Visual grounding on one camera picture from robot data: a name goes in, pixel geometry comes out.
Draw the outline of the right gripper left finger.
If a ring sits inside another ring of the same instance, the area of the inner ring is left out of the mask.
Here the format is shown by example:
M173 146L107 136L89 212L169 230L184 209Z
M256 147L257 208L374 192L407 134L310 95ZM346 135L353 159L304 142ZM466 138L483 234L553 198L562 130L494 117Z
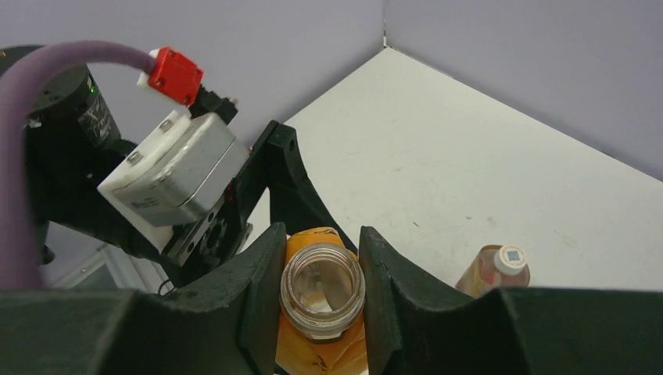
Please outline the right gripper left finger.
M4 374L271 374L283 223L165 296L129 289L1 294Z

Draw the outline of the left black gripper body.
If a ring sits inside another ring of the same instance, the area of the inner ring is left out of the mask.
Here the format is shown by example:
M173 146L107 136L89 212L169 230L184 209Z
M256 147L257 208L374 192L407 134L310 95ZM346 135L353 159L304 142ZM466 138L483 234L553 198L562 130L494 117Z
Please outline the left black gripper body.
M267 150L267 145L253 147L215 206L202 219L174 228L159 259L173 287L198 280L241 249L248 218L267 188Z

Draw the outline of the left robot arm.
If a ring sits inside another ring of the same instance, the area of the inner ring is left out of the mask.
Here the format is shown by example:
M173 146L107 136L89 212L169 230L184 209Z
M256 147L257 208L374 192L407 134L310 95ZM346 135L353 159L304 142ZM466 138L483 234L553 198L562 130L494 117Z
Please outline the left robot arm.
M122 138L88 68L138 69L139 83L183 105L141 142ZM176 288L238 253L265 191L293 235L336 228L293 128L272 121L255 144L230 131L236 103L202 85L172 48L146 53L79 41L1 52L1 286L39 288L53 222L160 265Z

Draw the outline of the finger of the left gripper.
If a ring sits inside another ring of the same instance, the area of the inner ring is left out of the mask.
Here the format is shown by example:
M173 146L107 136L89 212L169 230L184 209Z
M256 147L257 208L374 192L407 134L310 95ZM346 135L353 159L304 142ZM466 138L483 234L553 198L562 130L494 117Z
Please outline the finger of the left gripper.
M256 168L258 190L269 191L269 218L283 223L292 236L317 227L330 227L351 252L357 246L333 218L304 166L297 132L272 120L253 146L251 165Z

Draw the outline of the gold red label bottle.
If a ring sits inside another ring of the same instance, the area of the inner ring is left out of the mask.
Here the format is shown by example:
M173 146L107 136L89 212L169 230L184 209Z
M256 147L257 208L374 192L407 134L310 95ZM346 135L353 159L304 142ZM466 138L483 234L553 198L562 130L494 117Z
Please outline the gold red label bottle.
M530 271L525 251L516 245L487 245L480 249L455 288L480 298L495 288L526 288Z

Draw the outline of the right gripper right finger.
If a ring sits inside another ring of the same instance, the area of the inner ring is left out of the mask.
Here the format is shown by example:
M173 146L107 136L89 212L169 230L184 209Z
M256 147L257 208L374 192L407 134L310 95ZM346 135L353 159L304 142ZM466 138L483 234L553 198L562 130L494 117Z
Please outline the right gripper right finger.
M662 295L498 288L471 298L360 231L372 374L659 374Z

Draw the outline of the orange blue label bottle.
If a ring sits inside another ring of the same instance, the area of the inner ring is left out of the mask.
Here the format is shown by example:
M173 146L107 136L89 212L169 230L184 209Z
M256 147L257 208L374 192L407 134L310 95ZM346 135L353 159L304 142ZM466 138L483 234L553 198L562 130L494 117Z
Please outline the orange blue label bottle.
M362 374L366 284L358 257L331 227L286 241L275 361L287 374Z

